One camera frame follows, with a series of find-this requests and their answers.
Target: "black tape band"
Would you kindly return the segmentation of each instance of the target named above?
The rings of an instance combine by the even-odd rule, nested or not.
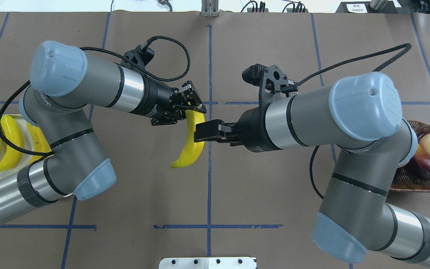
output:
[[[125,82],[124,70],[118,65],[117,65],[117,67],[119,68],[119,71],[121,72],[121,82],[119,83],[119,90],[117,91],[116,97],[106,107],[113,107],[117,103],[117,101],[119,101],[119,99],[121,98],[122,90],[124,89],[124,82]]]
[[[66,196],[67,194],[65,194],[64,192],[62,192],[60,189],[58,189],[56,187],[56,185],[54,185],[53,179],[51,179],[51,176],[49,175],[49,171],[47,169],[47,159],[44,160],[43,163],[43,170],[44,170],[44,176],[46,177],[46,180],[48,182],[48,184],[51,186],[51,188],[57,192],[58,194],[61,194],[62,196]]]
[[[424,216],[419,215],[410,210],[408,211],[413,213],[413,215],[416,216],[416,218],[418,218],[419,222],[421,223],[421,227],[423,228],[423,244],[421,245],[421,248],[418,250],[418,252],[416,252],[416,254],[412,255],[411,257],[404,259],[399,259],[395,257],[392,258],[407,263],[420,263],[430,257],[430,223]]]
[[[360,187],[362,189],[365,189],[366,191],[374,192],[375,194],[379,194],[382,196],[387,196],[387,193],[388,193],[388,191],[385,191],[383,189],[379,189],[378,187],[371,186],[371,185],[366,184],[364,182],[359,182],[356,179],[352,179],[350,177],[346,177],[346,176],[340,175],[338,173],[331,174],[331,177],[338,179],[338,180],[341,180],[342,182],[346,182],[348,184],[354,185],[356,187]]]
[[[292,121],[292,104],[293,100],[297,97],[296,95],[288,102],[288,106],[286,107],[286,121],[288,123],[288,129],[290,130],[290,133],[292,133],[293,139],[295,141],[302,145],[302,146],[308,146],[305,143],[303,143],[300,138],[296,135],[295,129],[293,128],[293,121]]]
[[[93,133],[93,132],[94,132],[94,129],[89,128],[89,129],[85,129],[85,130],[82,130],[82,131],[77,132],[77,133],[73,133],[73,134],[71,134],[70,136],[66,136],[66,137],[65,137],[65,138],[63,138],[63,139],[59,139],[59,140],[57,140],[56,142],[51,143],[51,144],[49,145],[49,147],[50,147],[51,149],[56,148],[58,145],[64,144],[64,143],[66,143],[67,141],[71,141],[71,140],[73,140],[73,139],[78,138],[79,136],[83,136],[83,135],[86,135],[86,134],[88,134],[88,133]]]
[[[391,211],[391,214],[393,215],[393,219],[394,219],[393,233],[389,241],[384,245],[384,247],[381,247],[380,249],[376,249],[374,251],[385,250],[394,242],[396,235],[398,235],[398,217],[396,217],[396,213],[394,212],[393,208],[390,205],[388,205],[387,203],[385,205],[387,205],[387,207],[389,208],[389,211]]]
[[[24,167],[19,170],[17,184],[19,192],[21,196],[32,206],[34,207],[43,207],[51,203],[55,203],[56,201],[48,201],[41,197],[37,191],[31,185],[29,181],[29,168],[31,165]]]

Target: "black cable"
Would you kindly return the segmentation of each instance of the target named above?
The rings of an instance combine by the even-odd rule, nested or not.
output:
[[[313,186],[314,191],[316,191],[316,194],[321,199],[323,199],[324,196],[318,190],[318,188],[316,187],[316,184],[314,184],[314,178],[313,178],[313,161],[314,161],[314,156],[316,155],[316,152],[318,151],[318,148],[319,148],[319,145],[317,145],[316,147],[314,147],[313,154],[311,155],[311,159],[309,160],[309,178],[311,179],[311,185]]]
[[[91,51],[99,51],[99,52],[102,52],[102,53],[107,53],[107,54],[110,54],[110,55],[112,55],[112,56],[115,56],[115,57],[118,57],[118,58],[120,58],[120,59],[122,59],[122,60],[124,60],[124,61],[126,61],[127,63],[130,63],[131,65],[133,65],[135,68],[137,68],[139,71],[141,71],[142,73],[144,73],[144,74],[146,74],[146,75],[148,75],[149,77],[152,77],[152,78],[154,78],[155,80],[159,80],[159,81],[165,81],[165,82],[168,82],[168,81],[174,81],[174,80],[179,80],[179,79],[181,79],[181,78],[183,78],[187,73],[188,73],[188,71],[189,71],[189,69],[190,69],[190,56],[189,56],[189,53],[188,53],[188,50],[187,50],[187,48],[184,46],[184,44],[182,44],[180,41],[178,41],[178,40],[176,40],[176,39],[174,39],[174,38],[170,38],[170,37],[167,37],[167,36],[162,36],[162,35],[157,35],[157,36],[152,36],[151,38],[149,38],[147,41],[146,41],[146,44],[144,44],[144,48],[147,48],[148,46],[150,46],[150,44],[153,42],[153,41],[155,41],[155,40],[157,40],[157,39],[164,39],[164,40],[168,40],[168,41],[172,41],[172,42],[174,42],[174,43],[176,43],[177,45],[179,45],[179,46],[181,46],[181,48],[182,49],[184,49],[184,52],[186,53],[186,56],[187,56],[187,68],[186,68],[186,70],[184,71],[184,73],[182,74],[182,75],[179,75],[179,76],[177,76],[177,77],[175,77],[175,78],[159,78],[159,77],[157,77],[156,75],[153,75],[152,73],[150,73],[150,72],[148,72],[148,71],[145,71],[145,70],[143,70],[142,68],[140,68],[139,66],[137,66],[137,64],[136,63],[134,63],[133,61],[130,61],[130,60],[128,60],[128,59],[126,59],[126,58],[124,58],[124,56],[122,56],[122,55],[120,55],[120,54],[118,54],[118,53],[115,53],[115,52],[113,52],[113,51],[109,51],[109,50],[106,50],[106,49],[102,49],[102,48],[95,48],[95,47],[81,47],[81,48],[79,48],[79,49],[81,49],[81,50],[91,50]],[[4,115],[4,113],[5,113],[5,111],[6,111],[6,109],[7,109],[7,107],[11,104],[11,102],[12,101],[14,101],[14,99],[19,95],[19,94],[21,94],[29,85],[31,85],[31,82],[28,80],[28,81],[26,81],[26,83],[24,83],[24,85],[22,85],[17,91],[15,91],[7,100],[6,100],[6,102],[3,104],[3,106],[1,107],[1,109],[0,109],[0,138],[1,138],[1,140],[4,142],[4,143],[6,143],[8,146],[10,146],[11,148],[13,148],[13,149],[15,149],[15,150],[17,150],[17,151],[19,151],[19,152],[22,152],[22,153],[24,153],[24,154],[28,154],[28,155],[38,155],[38,156],[42,156],[42,158],[40,159],[40,160],[42,160],[43,158],[45,158],[45,157],[49,157],[50,155],[53,155],[54,153],[51,151],[51,152],[37,152],[37,151],[31,151],[31,150],[27,150],[27,149],[25,149],[25,148],[20,148],[20,147],[18,147],[17,145],[14,145],[14,143],[12,143],[9,139],[7,139],[6,138],[6,136],[4,135],[4,132],[3,132],[3,129],[2,129],[2,126],[1,126],[1,118],[2,118],[2,116]]]
[[[173,12],[172,5],[169,3],[169,0],[158,0],[160,5],[167,5],[169,7],[169,12]]]
[[[289,5],[293,5],[293,10],[295,9],[295,3],[294,3],[294,2],[289,2],[288,4],[286,4],[286,5],[285,5],[285,8],[283,8],[283,11],[282,11],[281,13],[285,12],[286,8],[287,8]]]
[[[173,12],[174,9],[172,8],[172,5],[167,1],[167,6],[169,6],[169,12]]]
[[[145,75],[148,75],[149,77],[151,77],[155,80],[158,80],[158,81],[170,82],[170,81],[175,81],[175,80],[179,80],[179,79],[183,78],[188,73],[188,71],[190,69],[190,56],[189,56],[187,48],[180,41],[177,41],[174,38],[170,38],[170,37],[162,36],[162,35],[157,35],[157,36],[153,36],[153,37],[149,38],[147,40],[147,45],[145,45],[145,47],[149,46],[153,41],[155,41],[157,39],[164,39],[164,40],[172,41],[172,42],[176,43],[177,45],[181,46],[182,49],[184,49],[184,52],[186,53],[186,56],[187,56],[187,68],[184,71],[184,73],[182,73],[182,75],[178,75],[177,77],[174,77],[174,78],[160,78],[160,77],[157,77],[156,75],[150,73],[149,71],[142,69],[136,63],[134,63],[133,61],[131,61],[127,58],[124,58],[124,56],[120,55],[119,53],[115,53],[113,51],[109,51],[109,50],[102,49],[102,48],[95,48],[95,47],[82,47],[80,49],[81,50],[91,50],[91,51],[103,52],[103,53],[107,53],[109,55],[118,57],[118,58],[126,61],[127,63],[130,63],[131,65],[133,65],[133,67],[137,68],[140,72],[142,72]]]
[[[38,156],[43,156],[43,157],[48,157],[50,155],[53,155],[53,152],[36,152],[36,151],[31,151],[31,150],[27,150],[25,148],[19,148],[17,145],[14,145],[9,139],[6,138],[6,136],[3,133],[3,129],[1,127],[1,118],[3,117],[3,114],[5,113],[7,107],[11,104],[11,102],[20,94],[22,93],[29,85],[31,82],[29,82],[29,80],[24,83],[24,85],[22,85],[17,91],[15,91],[11,97],[9,97],[9,99],[7,99],[7,101],[4,103],[4,105],[1,107],[0,110],[0,138],[1,140],[6,143],[8,146],[10,146],[11,148],[14,148],[15,150],[28,154],[28,155],[38,155]]]
[[[258,3],[256,2],[256,1],[250,1],[250,2],[248,2],[248,3],[246,3],[246,5],[242,8],[242,10],[240,11],[240,12],[243,12],[244,11],[244,9],[249,5],[249,4],[252,4],[252,5],[256,5],[256,7],[254,7],[253,6],[253,11],[252,12],[254,12],[255,10],[258,10]]]
[[[299,13],[298,11],[302,10],[302,3],[298,2],[298,5],[296,5],[295,10],[293,10],[293,12]]]
[[[326,72],[328,70],[331,70],[333,68],[336,68],[338,66],[342,66],[344,64],[351,63],[351,62],[358,61],[358,60],[362,60],[362,59],[371,58],[371,57],[374,57],[374,56],[379,56],[379,55],[382,55],[382,54],[386,54],[386,53],[389,53],[389,52],[392,52],[392,51],[399,50],[401,48],[404,48],[404,49],[401,52],[399,52],[398,54],[394,55],[391,59],[385,61],[384,63],[382,63],[382,65],[378,66],[377,68],[375,68],[373,70],[373,72],[379,72],[382,69],[384,69],[385,67],[387,67],[388,65],[390,65],[391,63],[393,63],[394,61],[396,61],[397,59],[401,58],[401,56],[403,56],[404,54],[406,54],[406,52],[408,52],[411,49],[411,44],[410,43],[405,43],[405,44],[402,44],[402,45],[399,45],[399,46],[396,46],[396,47],[393,47],[393,48],[390,48],[390,49],[386,49],[384,51],[380,51],[380,52],[368,54],[366,56],[361,56],[361,57],[357,57],[357,58],[353,58],[353,59],[350,59],[350,60],[343,61],[341,63],[337,63],[335,65],[332,65],[332,66],[330,66],[328,68],[325,68],[323,70],[320,70],[320,71],[318,71],[316,73],[313,73],[313,74],[307,76],[304,80],[298,82],[297,85],[302,85],[303,83],[305,83],[310,78],[313,78],[316,75],[324,73],[324,72]],[[311,159],[309,160],[309,178],[311,179],[311,184],[313,186],[314,191],[316,191],[316,193],[318,194],[318,196],[321,197],[321,199],[323,199],[324,196],[320,193],[320,191],[316,187],[316,184],[314,183],[314,179],[313,179],[313,160],[314,160],[314,157],[316,156],[316,152],[318,151],[318,148],[319,148],[319,145],[317,145],[314,148],[313,154],[311,155]]]
[[[302,85],[303,83],[305,83],[305,82],[306,82],[306,81],[308,81],[309,79],[311,79],[311,78],[313,78],[313,77],[316,77],[317,75],[320,75],[321,73],[324,73],[324,72],[326,72],[326,71],[329,71],[329,70],[331,70],[331,69],[333,69],[333,68],[336,68],[336,67],[339,67],[339,66],[342,66],[342,65],[348,64],[348,63],[352,63],[352,62],[355,62],[355,61],[364,60],[364,59],[367,59],[367,58],[372,58],[372,57],[374,57],[374,56],[379,56],[379,55],[382,55],[382,54],[386,54],[386,53],[389,53],[389,52],[392,52],[392,51],[399,50],[399,49],[401,49],[401,48],[404,48],[404,49],[403,49],[401,52],[399,52],[398,54],[394,55],[391,59],[389,59],[389,60],[385,61],[382,65],[378,66],[376,69],[374,69],[374,70],[373,70],[373,72],[378,72],[378,71],[381,71],[381,70],[382,70],[383,68],[385,68],[386,66],[390,65],[392,62],[394,62],[394,61],[396,61],[397,59],[399,59],[399,58],[400,58],[401,56],[403,56],[406,52],[408,52],[408,51],[411,49],[411,44],[410,44],[410,43],[406,43],[406,44],[402,44],[402,45],[399,45],[399,46],[396,46],[396,47],[393,47],[393,48],[389,48],[389,49],[386,49],[386,50],[383,50],[383,51],[379,51],[379,52],[371,53],[371,54],[368,54],[368,55],[365,55],[365,56],[360,56],[360,57],[352,58],[352,59],[349,59],[349,60],[345,60],[345,61],[343,61],[343,62],[340,62],[340,63],[337,63],[337,64],[332,65],[332,66],[330,66],[330,67],[327,67],[327,68],[325,68],[325,69],[323,69],[323,70],[320,70],[320,71],[318,71],[318,72],[315,72],[315,73],[313,73],[313,74],[311,74],[311,75],[307,76],[307,77],[306,77],[305,79],[303,79],[302,81],[300,81],[300,82],[295,82],[295,83],[296,83],[297,85]]]

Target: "fruit basket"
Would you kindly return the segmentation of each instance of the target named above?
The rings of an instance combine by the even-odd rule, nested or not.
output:
[[[421,121],[408,120],[412,129],[415,131],[418,140],[430,133],[430,125]],[[405,167],[396,171],[391,191],[411,191],[411,192],[430,192],[430,180],[421,180],[413,176]]]

